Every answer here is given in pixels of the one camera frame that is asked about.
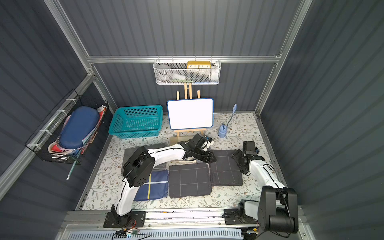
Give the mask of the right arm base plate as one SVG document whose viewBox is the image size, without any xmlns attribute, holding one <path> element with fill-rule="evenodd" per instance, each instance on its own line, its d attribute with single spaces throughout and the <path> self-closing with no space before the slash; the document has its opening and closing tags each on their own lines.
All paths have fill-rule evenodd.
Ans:
<svg viewBox="0 0 384 240">
<path fill-rule="evenodd" d="M 247 216 L 238 209 L 224 209 L 221 216 L 226 225 L 259 225 L 258 220 Z"/>
</svg>

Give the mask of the beige grey pillowcase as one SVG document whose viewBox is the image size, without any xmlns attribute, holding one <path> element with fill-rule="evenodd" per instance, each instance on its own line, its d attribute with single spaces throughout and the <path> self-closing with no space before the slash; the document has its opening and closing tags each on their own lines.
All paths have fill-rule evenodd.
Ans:
<svg viewBox="0 0 384 240">
<path fill-rule="evenodd" d="M 177 144 L 178 142 L 185 142 L 185 141 L 188 141 L 188 140 L 191 140 L 194 136 L 179 136 L 179 137 L 170 137 L 170 142 L 169 142 L 169 146 L 172 146 L 172 145 L 175 145 Z M 173 166 L 173 165 L 187 165 L 187 164 L 196 164 L 197 163 L 197 160 L 194 159 L 192 161 L 183 161 L 183 160 L 178 160 L 178 161 L 171 161 L 169 163 L 169 166 Z"/>
</svg>

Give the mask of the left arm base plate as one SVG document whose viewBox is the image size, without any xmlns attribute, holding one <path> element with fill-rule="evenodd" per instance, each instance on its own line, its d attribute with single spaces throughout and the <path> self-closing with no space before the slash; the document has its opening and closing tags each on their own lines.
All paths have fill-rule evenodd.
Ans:
<svg viewBox="0 0 384 240">
<path fill-rule="evenodd" d="M 118 217 L 116 214 L 109 212 L 105 217 L 103 228 L 142 228 L 145 223 L 146 213 L 145 211 L 133 211 L 126 216 Z"/>
</svg>

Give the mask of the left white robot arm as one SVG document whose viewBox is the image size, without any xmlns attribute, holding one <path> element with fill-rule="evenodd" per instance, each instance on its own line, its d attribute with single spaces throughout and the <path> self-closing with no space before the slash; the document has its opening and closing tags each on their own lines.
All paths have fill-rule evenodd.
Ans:
<svg viewBox="0 0 384 240">
<path fill-rule="evenodd" d="M 210 164 L 216 157 L 210 151 L 214 140 L 208 136 L 196 134 L 188 141 L 160 149 L 139 147 L 123 165 L 123 187 L 119 200 L 111 208 L 118 217 L 128 216 L 139 188 L 150 179 L 153 168 L 171 161 L 199 160 Z"/>
</svg>

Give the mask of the dark grey checked pillowcase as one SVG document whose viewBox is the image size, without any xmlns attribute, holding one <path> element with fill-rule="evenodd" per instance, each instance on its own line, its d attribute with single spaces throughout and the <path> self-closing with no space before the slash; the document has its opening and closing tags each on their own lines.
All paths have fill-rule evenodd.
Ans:
<svg viewBox="0 0 384 240">
<path fill-rule="evenodd" d="M 236 150 L 213 151 L 216 161 L 210 164 L 212 186 L 225 187 L 243 185 L 243 174 L 232 158 L 232 154 L 235 152 Z"/>
<path fill-rule="evenodd" d="M 169 197 L 200 197 L 210 195 L 212 184 L 206 163 L 169 166 Z"/>
</svg>

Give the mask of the teal plastic basket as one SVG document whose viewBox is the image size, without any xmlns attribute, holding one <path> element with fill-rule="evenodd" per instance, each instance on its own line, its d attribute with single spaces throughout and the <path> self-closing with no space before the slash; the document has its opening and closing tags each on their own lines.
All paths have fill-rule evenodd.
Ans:
<svg viewBox="0 0 384 240">
<path fill-rule="evenodd" d="M 161 105 L 121 107 L 115 111 L 109 134 L 120 139 L 156 137 L 162 123 Z"/>
</svg>

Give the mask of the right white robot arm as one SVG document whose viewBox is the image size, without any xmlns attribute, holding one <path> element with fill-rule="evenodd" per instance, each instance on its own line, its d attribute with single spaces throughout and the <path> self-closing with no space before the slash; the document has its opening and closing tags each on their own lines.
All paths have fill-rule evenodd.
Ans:
<svg viewBox="0 0 384 240">
<path fill-rule="evenodd" d="M 299 230 L 297 193 L 274 176 L 275 169 L 259 155 L 255 143 L 243 142 L 243 149 L 233 153 L 232 158 L 241 173 L 251 175 L 262 188 L 259 200 L 239 203 L 238 216 L 258 222 L 262 232 L 273 232 L 277 235 L 297 233 Z"/>
</svg>

